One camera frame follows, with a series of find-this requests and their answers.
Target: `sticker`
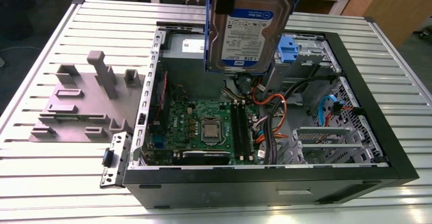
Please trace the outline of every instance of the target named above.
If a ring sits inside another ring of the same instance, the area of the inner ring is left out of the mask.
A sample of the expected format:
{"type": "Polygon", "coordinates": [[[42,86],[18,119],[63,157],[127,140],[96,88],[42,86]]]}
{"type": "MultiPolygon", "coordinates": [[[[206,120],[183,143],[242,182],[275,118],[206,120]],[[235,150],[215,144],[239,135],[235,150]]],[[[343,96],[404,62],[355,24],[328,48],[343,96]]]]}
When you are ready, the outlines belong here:
{"type": "Polygon", "coordinates": [[[251,9],[235,9],[227,16],[222,56],[227,65],[252,66],[259,61],[266,42],[262,33],[272,19],[271,11],[251,9]]]}
{"type": "Polygon", "coordinates": [[[258,157],[259,158],[266,158],[266,151],[258,150],[258,157]]]}
{"type": "Polygon", "coordinates": [[[203,39],[183,40],[182,52],[204,53],[204,40],[203,39]]]}
{"type": "Polygon", "coordinates": [[[263,86],[262,83],[259,83],[259,84],[256,85],[256,87],[258,87],[258,89],[260,89],[262,91],[266,90],[266,86],[263,86]]]}

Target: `floor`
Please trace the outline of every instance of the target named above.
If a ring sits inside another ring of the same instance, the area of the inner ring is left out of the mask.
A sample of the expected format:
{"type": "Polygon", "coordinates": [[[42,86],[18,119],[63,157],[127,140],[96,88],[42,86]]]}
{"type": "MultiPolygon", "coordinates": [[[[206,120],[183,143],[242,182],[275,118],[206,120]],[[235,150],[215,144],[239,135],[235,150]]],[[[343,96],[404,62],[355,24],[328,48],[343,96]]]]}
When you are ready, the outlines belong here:
{"type": "MultiPolygon", "coordinates": [[[[70,7],[72,0],[36,0],[36,6],[27,10],[27,15],[34,25],[34,34],[27,39],[12,41],[0,37],[0,56],[8,67],[0,69],[0,114],[8,105],[15,91],[27,75],[27,72],[38,58],[51,33],[70,7]]],[[[162,0],[164,3],[183,4],[184,0],[162,0]]],[[[424,85],[432,91],[432,43],[423,41],[416,35],[407,40],[399,51],[422,79],[424,85]]]]}

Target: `hard drive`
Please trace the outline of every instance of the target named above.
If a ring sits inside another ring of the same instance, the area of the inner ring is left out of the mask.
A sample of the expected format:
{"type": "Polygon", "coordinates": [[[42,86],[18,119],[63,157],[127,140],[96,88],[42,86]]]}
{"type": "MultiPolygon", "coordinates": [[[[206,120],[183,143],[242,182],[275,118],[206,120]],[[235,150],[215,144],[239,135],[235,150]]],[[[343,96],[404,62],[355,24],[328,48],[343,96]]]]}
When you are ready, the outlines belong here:
{"type": "Polygon", "coordinates": [[[230,14],[215,11],[222,1],[212,0],[207,69],[264,73],[296,0],[235,0],[230,14]]]}

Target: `ram slot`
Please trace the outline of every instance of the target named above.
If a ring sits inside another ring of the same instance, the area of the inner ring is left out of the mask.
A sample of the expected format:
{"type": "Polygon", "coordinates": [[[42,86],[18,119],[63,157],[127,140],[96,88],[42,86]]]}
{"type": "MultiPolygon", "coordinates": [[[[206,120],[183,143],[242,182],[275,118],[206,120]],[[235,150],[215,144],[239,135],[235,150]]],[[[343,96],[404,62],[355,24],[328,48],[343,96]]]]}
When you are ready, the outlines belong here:
{"type": "Polygon", "coordinates": [[[251,159],[251,140],[250,140],[250,130],[248,130],[248,116],[246,114],[244,105],[239,105],[238,116],[239,116],[239,128],[240,128],[240,138],[243,145],[243,156],[246,159],[251,159]]]}
{"type": "Polygon", "coordinates": [[[243,160],[243,142],[242,142],[242,134],[239,127],[239,106],[236,104],[231,104],[231,128],[232,128],[232,138],[235,142],[235,157],[236,159],[243,160]]]}

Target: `motherboard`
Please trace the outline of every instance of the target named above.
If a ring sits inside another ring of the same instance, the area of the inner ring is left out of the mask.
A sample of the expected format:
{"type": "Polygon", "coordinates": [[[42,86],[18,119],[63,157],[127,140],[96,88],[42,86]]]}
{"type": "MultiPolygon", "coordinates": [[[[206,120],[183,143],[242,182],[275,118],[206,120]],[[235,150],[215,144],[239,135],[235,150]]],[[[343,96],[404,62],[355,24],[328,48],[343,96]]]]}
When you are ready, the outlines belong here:
{"type": "Polygon", "coordinates": [[[188,154],[202,154],[206,159],[215,154],[214,158],[226,158],[231,165],[256,164],[258,152],[248,130],[255,121],[255,105],[172,101],[167,133],[154,133],[146,160],[151,165],[178,165],[176,159],[188,154]]]}

